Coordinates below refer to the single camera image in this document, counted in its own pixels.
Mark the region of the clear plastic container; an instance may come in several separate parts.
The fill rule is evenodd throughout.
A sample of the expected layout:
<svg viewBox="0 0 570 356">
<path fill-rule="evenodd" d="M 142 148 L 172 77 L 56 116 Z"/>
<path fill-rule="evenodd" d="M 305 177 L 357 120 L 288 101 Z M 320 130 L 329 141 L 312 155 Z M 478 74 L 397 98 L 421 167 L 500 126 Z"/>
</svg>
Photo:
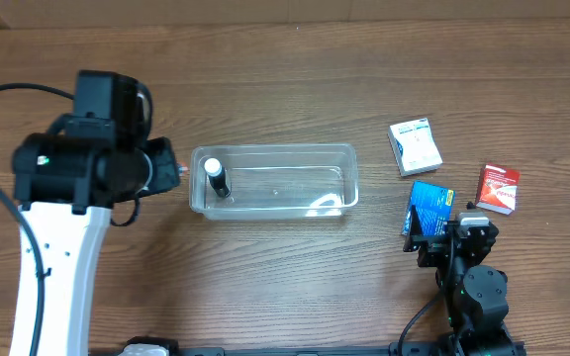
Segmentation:
<svg viewBox="0 0 570 356">
<path fill-rule="evenodd" d="M 211 188 L 204 163 L 217 158 L 231 193 Z M 356 152 L 348 143 L 199 146 L 193 150 L 189 206 L 211 221 L 339 217 L 358 203 Z"/>
</svg>

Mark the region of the black tube white cap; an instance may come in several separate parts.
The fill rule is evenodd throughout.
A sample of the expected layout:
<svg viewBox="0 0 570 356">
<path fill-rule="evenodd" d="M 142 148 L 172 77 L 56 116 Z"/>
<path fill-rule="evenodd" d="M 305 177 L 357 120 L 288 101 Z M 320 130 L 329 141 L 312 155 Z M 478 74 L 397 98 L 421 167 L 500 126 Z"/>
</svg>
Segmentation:
<svg viewBox="0 0 570 356">
<path fill-rule="evenodd" d="M 220 198 L 226 198 L 231 193 L 231 188 L 227 181 L 226 169 L 217 158 L 208 158 L 204 163 L 204 169 L 208 176 L 211 188 Z"/>
</svg>

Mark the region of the orange tube white cap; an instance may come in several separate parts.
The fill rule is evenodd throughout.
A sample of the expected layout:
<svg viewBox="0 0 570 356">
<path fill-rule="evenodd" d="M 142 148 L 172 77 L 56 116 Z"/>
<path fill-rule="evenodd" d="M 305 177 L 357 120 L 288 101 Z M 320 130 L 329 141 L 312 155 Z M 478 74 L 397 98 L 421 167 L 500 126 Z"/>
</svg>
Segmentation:
<svg viewBox="0 0 570 356">
<path fill-rule="evenodd" d="M 179 175 L 184 175 L 189 171 L 189 167 L 183 163 L 178 164 Z"/>
</svg>

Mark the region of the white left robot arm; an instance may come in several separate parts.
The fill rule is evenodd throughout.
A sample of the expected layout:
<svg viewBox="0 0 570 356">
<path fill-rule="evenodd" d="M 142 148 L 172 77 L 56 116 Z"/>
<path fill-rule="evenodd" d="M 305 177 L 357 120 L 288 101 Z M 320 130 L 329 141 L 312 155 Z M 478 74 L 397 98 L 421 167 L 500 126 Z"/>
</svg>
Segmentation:
<svg viewBox="0 0 570 356">
<path fill-rule="evenodd" d="M 117 147 L 102 138 L 29 135 L 13 155 L 21 267 L 10 352 L 85 355 L 94 279 L 115 204 L 179 184 L 166 137 Z"/>
</svg>

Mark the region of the blue medicine box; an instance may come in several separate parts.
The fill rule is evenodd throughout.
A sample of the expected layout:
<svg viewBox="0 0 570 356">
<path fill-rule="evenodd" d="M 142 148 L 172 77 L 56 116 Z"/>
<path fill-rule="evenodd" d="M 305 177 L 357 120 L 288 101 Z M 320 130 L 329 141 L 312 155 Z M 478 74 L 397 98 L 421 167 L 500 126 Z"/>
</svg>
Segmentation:
<svg viewBox="0 0 570 356">
<path fill-rule="evenodd" d="M 411 225 L 411 208 L 418 212 L 424 235 L 444 234 L 444 223 L 450 218 L 455 191 L 423 181 L 415 181 L 407 205 L 402 235 L 407 235 Z"/>
</svg>

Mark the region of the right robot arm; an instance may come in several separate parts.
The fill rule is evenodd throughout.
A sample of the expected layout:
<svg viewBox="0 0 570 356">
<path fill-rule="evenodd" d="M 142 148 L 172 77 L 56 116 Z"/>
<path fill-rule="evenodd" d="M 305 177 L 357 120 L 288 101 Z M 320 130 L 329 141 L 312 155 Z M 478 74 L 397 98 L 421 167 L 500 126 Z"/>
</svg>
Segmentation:
<svg viewBox="0 0 570 356">
<path fill-rule="evenodd" d="M 524 343 L 511 337 L 505 317 L 508 277 L 482 261 L 490 253 L 499 230 L 472 204 L 443 233 L 427 235 L 416 207 L 411 207 L 404 250 L 418 253 L 418 266 L 436 270 L 438 292 L 405 326 L 389 352 L 395 355 L 524 356 Z M 444 301 L 452 331 L 436 341 L 408 343 L 416 321 L 439 300 Z"/>
</svg>

